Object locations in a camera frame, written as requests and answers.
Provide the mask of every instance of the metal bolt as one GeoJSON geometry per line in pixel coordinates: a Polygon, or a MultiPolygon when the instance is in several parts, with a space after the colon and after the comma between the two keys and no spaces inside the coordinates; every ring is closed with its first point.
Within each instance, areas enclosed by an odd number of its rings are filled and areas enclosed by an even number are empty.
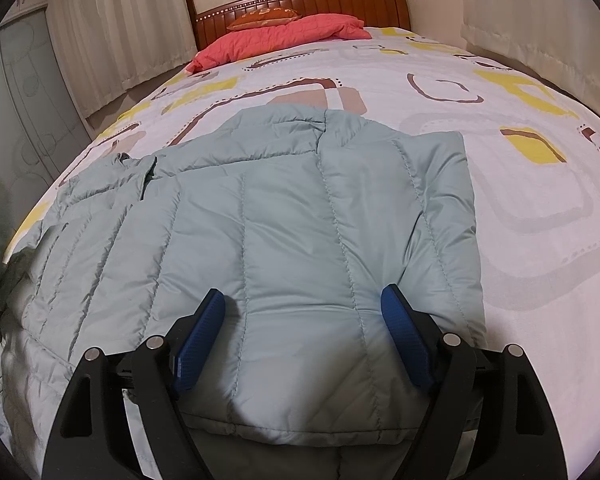
{"type": "Polygon", "coordinates": [[[448,334],[445,334],[445,336],[442,338],[442,341],[444,341],[449,346],[458,346],[462,340],[460,339],[460,336],[457,336],[456,334],[450,332],[448,334]]]}
{"type": "Polygon", "coordinates": [[[97,348],[89,348],[84,353],[84,358],[87,359],[87,361],[93,361],[93,360],[97,359],[99,355],[100,355],[100,350],[99,349],[97,349],[97,348]]]}
{"type": "Polygon", "coordinates": [[[155,350],[156,348],[160,348],[164,343],[164,338],[161,335],[154,335],[146,340],[146,345],[151,349],[155,350]]]}
{"type": "Polygon", "coordinates": [[[518,345],[509,345],[507,349],[513,357],[522,357],[525,354],[525,351],[518,345]]]}

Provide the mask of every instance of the red pillow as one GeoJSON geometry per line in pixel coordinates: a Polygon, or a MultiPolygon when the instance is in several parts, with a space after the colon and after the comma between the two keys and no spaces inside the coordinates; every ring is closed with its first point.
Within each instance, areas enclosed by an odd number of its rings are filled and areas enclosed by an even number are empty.
{"type": "Polygon", "coordinates": [[[186,70],[191,73],[202,72],[248,57],[327,38],[370,40],[371,34],[363,29],[364,25],[362,20],[345,14],[315,14],[286,25],[230,32],[197,53],[186,70]]]}

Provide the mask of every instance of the bedsheet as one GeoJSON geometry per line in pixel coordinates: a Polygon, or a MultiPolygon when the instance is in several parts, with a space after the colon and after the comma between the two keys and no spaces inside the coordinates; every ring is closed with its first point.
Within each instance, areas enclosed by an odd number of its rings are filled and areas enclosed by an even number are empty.
{"type": "Polygon", "coordinates": [[[492,60],[398,28],[367,30],[371,40],[178,74],[84,150],[14,241],[93,161],[208,134],[242,108],[307,104],[411,136],[459,131],[475,190],[488,346],[525,348],[577,478],[600,449],[600,118],[492,60]]]}

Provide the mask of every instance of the curtain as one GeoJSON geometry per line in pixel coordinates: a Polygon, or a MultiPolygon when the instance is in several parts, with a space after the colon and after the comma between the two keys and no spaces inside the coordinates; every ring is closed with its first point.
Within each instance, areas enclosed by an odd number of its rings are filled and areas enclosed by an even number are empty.
{"type": "Polygon", "coordinates": [[[600,10],[592,0],[464,0],[461,33],[600,115],[600,10]]]}
{"type": "Polygon", "coordinates": [[[85,117],[196,53],[185,0],[48,0],[46,18],[85,117]]]}

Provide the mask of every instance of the headboard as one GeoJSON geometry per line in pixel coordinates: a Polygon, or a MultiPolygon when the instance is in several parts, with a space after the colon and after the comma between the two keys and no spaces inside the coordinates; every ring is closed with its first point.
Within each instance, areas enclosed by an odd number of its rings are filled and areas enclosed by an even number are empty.
{"type": "Polygon", "coordinates": [[[367,27],[410,28],[406,0],[237,0],[196,14],[194,34],[198,49],[224,36],[226,26],[238,16],[265,7],[287,7],[303,16],[326,12],[351,14],[367,27]]]}

